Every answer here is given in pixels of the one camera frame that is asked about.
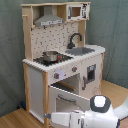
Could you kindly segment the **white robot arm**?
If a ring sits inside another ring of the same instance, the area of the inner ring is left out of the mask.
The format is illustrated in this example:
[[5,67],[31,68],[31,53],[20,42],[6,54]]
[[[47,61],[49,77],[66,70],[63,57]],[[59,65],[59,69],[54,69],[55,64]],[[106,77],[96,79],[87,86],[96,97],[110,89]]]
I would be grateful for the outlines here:
[[90,109],[85,112],[53,112],[46,113],[45,117],[68,128],[119,128],[120,121],[128,117],[128,97],[122,105],[113,108],[108,97],[96,95],[90,99]]

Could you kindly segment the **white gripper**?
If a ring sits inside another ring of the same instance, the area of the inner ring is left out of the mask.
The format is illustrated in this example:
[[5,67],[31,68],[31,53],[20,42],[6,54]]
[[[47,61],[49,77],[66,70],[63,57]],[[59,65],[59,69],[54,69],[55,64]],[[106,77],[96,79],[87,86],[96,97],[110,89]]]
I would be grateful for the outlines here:
[[79,112],[46,113],[45,117],[50,119],[55,124],[62,125],[68,128],[80,128],[81,127],[81,113]]

